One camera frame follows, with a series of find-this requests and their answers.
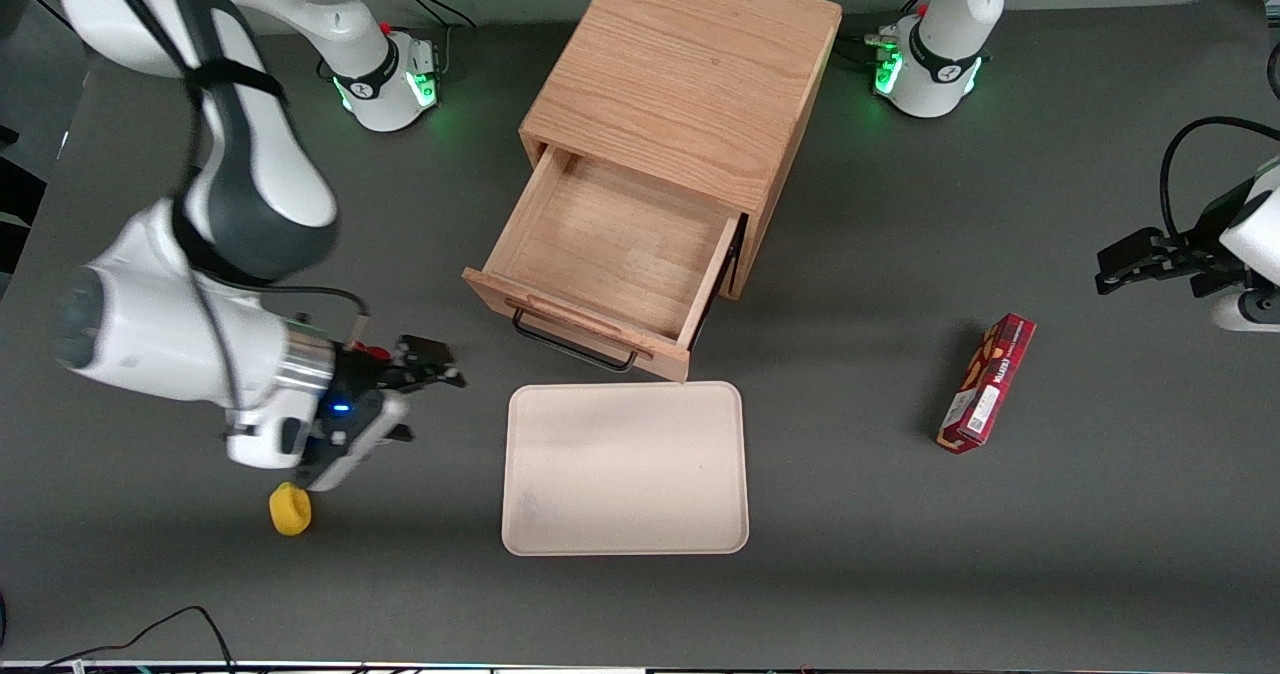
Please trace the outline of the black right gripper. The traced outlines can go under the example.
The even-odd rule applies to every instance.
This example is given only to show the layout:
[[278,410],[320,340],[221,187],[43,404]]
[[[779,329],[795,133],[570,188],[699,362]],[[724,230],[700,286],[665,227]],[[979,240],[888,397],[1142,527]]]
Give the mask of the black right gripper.
[[325,441],[349,448],[365,436],[375,419],[387,414],[388,393],[417,393],[430,384],[467,388],[465,375],[443,341],[401,335],[398,359],[384,347],[335,350],[335,370],[317,411]]

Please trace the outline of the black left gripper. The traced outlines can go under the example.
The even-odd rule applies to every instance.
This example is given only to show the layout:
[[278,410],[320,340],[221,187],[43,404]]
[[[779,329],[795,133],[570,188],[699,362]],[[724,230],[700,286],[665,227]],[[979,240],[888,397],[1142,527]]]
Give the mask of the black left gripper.
[[[1230,253],[1220,238],[1231,226],[1238,226],[1248,214],[1247,203],[1253,187],[1253,179],[1245,179],[1217,196],[1206,205],[1194,226],[1184,233],[1183,253],[1189,256],[1190,267],[1194,269],[1190,292],[1196,299],[1204,299],[1229,286],[1249,286],[1248,265]],[[1096,292],[1098,295],[1108,295],[1137,281],[1189,276],[1184,255],[1161,229],[1138,229],[1098,251]]]

